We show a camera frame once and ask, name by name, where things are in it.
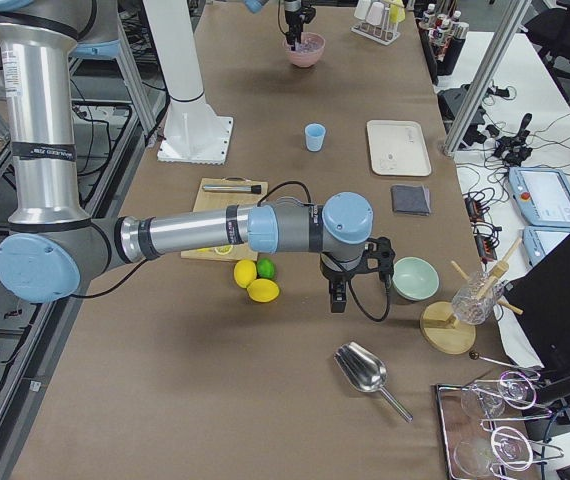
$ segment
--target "green bowl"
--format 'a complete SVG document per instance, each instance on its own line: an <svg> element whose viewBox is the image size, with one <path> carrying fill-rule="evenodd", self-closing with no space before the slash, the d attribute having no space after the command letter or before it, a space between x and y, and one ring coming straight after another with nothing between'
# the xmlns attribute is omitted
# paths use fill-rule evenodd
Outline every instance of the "green bowl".
<svg viewBox="0 0 570 480"><path fill-rule="evenodd" d="M420 301L428 299L438 290L438 273L421 258L405 257L394 264L392 282L402 297Z"/></svg>

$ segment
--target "pink bowl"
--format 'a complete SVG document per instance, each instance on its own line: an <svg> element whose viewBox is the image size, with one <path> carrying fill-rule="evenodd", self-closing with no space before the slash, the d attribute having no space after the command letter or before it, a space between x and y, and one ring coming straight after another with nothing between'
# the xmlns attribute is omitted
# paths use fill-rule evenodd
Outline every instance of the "pink bowl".
<svg viewBox="0 0 570 480"><path fill-rule="evenodd" d="M303 32L302 43L297 44L296 51L291 50L291 46L283 40L283 48L289 61L297 67L307 68L318 62L325 49L325 39L318 33Z"/></svg>

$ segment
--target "blue cup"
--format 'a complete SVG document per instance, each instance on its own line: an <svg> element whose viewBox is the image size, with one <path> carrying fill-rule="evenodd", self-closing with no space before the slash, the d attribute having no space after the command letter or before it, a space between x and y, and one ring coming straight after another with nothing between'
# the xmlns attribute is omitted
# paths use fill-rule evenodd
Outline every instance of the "blue cup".
<svg viewBox="0 0 570 480"><path fill-rule="evenodd" d="M320 123L310 123L305 127L305 145L310 152L318 152L325 139L325 127Z"/></svg>

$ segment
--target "light blue joint cover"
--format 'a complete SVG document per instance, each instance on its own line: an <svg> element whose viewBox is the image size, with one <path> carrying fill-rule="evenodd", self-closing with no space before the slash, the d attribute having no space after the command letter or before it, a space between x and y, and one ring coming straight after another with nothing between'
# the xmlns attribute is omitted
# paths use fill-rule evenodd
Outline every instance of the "light blue joint cover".
<svg viewBox="0 0 570 480"><path fill-rule="evenodd" d="M80 43L70 56L83 60L113 60L121 52L118 40L102 43Z"/></svg>
<svg viewBox="0 0 570 480"><path fill-rule="evenodd" d="M264 3L259 0L245 0L245 6L252 13L258 13L263 8Z"/></svg>
<svg viewBox="0 0 570 480"><path fill-rule="evenodd" d="M265 205L254 207L247 216L249 248L255 252L274 253L278 247L278 223L274 209Z"/></svg>
<svg viewBox="0 0 570 480"><path fill-rule="evenodd" d="M357 193L334 195L323 207L323 224L327 231L349 245L365 242L372 233L373 222L371 205Z"/></svg>
<svg viewBox="0 0 570 480"><path fill-rule="evenodd" d="M34 0L0 0L0 12L9 12L26 7Z"/></svg>
<svg viewBox="0 0 570 480"><path fill-rule="evenodd" d="M45 237L17 233L0 244L0 281L19 298L52 302L73 293L80 280L74 259Z"/></svg>

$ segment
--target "bowl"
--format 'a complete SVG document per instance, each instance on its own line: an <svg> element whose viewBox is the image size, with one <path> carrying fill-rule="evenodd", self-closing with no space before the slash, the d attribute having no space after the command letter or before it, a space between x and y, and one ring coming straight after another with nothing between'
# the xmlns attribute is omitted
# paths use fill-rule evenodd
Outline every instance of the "bowl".
<svg viewBox="0 0 570 480"><path fill-rule="evenodd" d="M292 51L287 40L283 40L283 48L289 61L300 68L308 68L318 62L325 50L325 39L318 33L303 32L301 43L297 44L297 50Z"/></svg>
<svg viewBox="0 0 570 480"><path fill-rule="evenodd" d="M392 283L402 297L426 300L438 290L438 273L421 258L405 257L394 264Z"/></svg>

